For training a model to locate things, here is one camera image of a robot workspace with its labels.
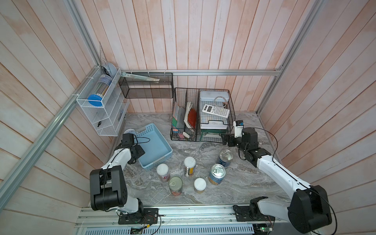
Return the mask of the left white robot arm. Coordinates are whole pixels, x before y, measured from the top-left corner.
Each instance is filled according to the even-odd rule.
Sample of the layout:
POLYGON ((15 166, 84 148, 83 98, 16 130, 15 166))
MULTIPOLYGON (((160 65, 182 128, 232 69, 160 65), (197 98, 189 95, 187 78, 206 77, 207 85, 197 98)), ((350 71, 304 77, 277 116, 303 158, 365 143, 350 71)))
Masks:
POLYGON ((134 134, 122 135, 110 160, 90 173, 90 202, 94 211, 118 210, 137 215, 144 213, 141 200, 128 194, 123 174, 127 165, 134 164, 144 154, 145 151, 134 134))

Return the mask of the white lid small tan can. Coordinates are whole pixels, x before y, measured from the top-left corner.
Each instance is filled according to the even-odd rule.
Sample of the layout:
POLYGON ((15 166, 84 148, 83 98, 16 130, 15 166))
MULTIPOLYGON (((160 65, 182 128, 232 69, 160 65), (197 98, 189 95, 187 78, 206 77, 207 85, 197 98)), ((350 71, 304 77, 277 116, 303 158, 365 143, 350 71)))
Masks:
POLYGON ((197 178, 194 181, 194 190, 197 193, 203 193, 204 190, 206 189, 206 186, 207 186, 207 183, 206 183, 205 179, 203 179, 203 178, 197 178))

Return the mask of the dark blue pull tab can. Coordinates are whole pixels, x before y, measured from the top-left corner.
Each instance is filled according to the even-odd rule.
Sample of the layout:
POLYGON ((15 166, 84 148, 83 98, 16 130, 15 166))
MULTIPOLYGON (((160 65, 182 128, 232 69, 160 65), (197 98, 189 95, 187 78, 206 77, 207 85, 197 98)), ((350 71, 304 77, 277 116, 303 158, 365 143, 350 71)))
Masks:
POLYGON ((216 163, 228 168, 233 161, 233 154, 229 149, 222 150, 217 158, 216 163))

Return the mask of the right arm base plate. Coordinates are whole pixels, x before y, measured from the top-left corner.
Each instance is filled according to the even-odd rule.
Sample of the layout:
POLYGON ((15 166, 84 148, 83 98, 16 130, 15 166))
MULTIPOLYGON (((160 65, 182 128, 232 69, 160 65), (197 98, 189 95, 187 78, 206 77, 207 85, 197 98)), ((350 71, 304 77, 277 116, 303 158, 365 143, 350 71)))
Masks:
POLYGON ((261 214, 255 205, 239 206, 233 205, 237 222, 266 221, 274 222, 275 217, 261 214))

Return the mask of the blue yellow pull tab can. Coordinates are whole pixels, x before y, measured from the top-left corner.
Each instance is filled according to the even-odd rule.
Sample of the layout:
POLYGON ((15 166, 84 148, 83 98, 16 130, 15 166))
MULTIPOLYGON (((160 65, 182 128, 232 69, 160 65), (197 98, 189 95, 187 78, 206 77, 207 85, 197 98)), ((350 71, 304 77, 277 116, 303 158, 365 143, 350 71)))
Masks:
POLYGON ((226 175, 226 169, 221 164, 215 164, 211 167, 209 181, 213 185, 219 185, 226 175))

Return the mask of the light blue plastic basket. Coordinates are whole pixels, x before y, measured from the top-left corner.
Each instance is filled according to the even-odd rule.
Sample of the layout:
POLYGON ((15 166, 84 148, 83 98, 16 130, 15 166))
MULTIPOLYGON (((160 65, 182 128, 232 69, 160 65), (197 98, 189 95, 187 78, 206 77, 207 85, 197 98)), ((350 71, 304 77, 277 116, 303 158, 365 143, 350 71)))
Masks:
POLYGON ((142 168, 151 170, 172 157, 171 146, 155 124, 148 124, 135 132, 138 139, 144 139, 139 143, 145 152, 138 159, 142 168))

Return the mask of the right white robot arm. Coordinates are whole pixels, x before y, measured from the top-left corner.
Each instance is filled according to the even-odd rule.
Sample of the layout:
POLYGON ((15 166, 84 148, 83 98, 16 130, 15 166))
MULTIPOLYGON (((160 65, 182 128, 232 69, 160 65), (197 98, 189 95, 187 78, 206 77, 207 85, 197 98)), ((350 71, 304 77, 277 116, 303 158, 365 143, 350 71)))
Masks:
POLYGON ((289 222, 298 232, 317 233, 317 230, 332 223, 337 216, 329 203, 327 192, 321 186, 313 186, 301 180, 274 159, 273 154, 260 148, 254 127, 237 126, 234 134, 222 137, 222 143, 237 147, 254 167, 271 177, 289 196, 290 203, 272 201, 266 196, 250 200, 250 205, 234 205, 238 222, 261 221, 278 218, 289 222))

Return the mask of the white lid red label can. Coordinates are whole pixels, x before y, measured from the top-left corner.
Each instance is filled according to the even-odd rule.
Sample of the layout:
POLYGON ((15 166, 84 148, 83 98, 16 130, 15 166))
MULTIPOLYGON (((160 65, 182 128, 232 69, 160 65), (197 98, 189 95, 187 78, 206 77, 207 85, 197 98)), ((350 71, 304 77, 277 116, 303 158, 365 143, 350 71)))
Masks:
POLYGON ((167 164, 159 164, 157 166, 157 174, 162 182, 168 182, 170 179, 169 167, 167 164))

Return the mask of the white lid yellow label can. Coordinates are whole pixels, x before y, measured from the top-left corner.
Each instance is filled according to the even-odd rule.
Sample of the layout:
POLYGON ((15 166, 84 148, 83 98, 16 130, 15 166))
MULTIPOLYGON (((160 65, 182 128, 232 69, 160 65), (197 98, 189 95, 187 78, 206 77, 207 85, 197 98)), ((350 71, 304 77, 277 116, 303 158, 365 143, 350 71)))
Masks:
POLYGON ((186 157, 184 159, 185 176, 193 176, 196 167, 196 160, 193 157, 186 157))

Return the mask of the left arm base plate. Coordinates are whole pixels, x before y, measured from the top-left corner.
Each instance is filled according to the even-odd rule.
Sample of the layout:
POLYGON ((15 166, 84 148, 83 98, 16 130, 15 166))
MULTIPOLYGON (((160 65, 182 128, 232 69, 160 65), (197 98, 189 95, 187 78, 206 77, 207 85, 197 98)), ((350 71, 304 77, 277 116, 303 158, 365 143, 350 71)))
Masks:
POLYGON ((121 212, 118 224, 119 225, 152 225, 157 224, 159 220, 158 208, 146 208, 143 213, 124 213, 121 212))

